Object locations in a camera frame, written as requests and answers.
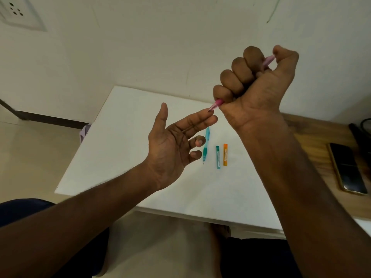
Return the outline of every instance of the tiled floor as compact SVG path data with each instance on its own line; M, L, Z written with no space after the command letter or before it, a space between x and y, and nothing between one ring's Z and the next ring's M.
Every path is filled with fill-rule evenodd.
M20 121L0 106L0 202L66 199L54 190L79 147L78 133ZM270 238L250 232L243 237ZM208 225L202 222L129 213L111 229L109 257L107 278L214 277Z

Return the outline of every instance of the dark baseboard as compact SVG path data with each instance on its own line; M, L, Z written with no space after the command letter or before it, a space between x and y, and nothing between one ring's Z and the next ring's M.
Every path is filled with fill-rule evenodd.
M47 124L53 124L63 127L69 127L69 128L75 128L75 129L82 129L87 123L80 122L80 121L74 121L74 120L68 120L63 118L57 118L52 116L45 116L41 114L35 114L35 113L29 113L29 112L23 112L23 111L16 111L17 114L20 114L22 117L25 117L23 120L30 120L35 122L41 122L41 123L47 123Z
M18 111L12 108L9 104L7 104L5 101L1 99L0 99L0 105L2 105L7 110L12 112L15 116L17 116L21 120L29 120L29 121L53 124L53 125L75 128L75 129L80 129L80 130L87 124L85 122L79 122L79 121L57 118L57 117L52 117L52 116L45 116L41 114Z

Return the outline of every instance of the pink pen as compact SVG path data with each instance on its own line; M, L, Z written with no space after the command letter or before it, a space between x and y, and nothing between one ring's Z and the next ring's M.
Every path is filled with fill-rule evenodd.
M273 60L275 60L276 56L275 55L270 55L268 57L265 58L265 60L263 61L263 66L264 67L268 67L268 65L270 65L272 63ZM213 111L214 109L216 109L217 107L221 106L222 104L224 103L224 100L222 100L221 98L217 99L213 105L211 105L211 107L209 108L209 111Z

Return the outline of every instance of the black phone screen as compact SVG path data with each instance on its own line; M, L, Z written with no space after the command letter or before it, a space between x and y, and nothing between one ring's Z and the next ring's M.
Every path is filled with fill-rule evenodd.
M349 192L367 194L367 189L350 147L330 143L330 150L340 185Z

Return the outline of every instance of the electrical outlet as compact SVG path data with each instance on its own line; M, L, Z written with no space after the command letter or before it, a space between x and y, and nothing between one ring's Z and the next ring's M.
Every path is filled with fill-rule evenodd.
M9 25L46 31L29 0L0 0L0 20Z

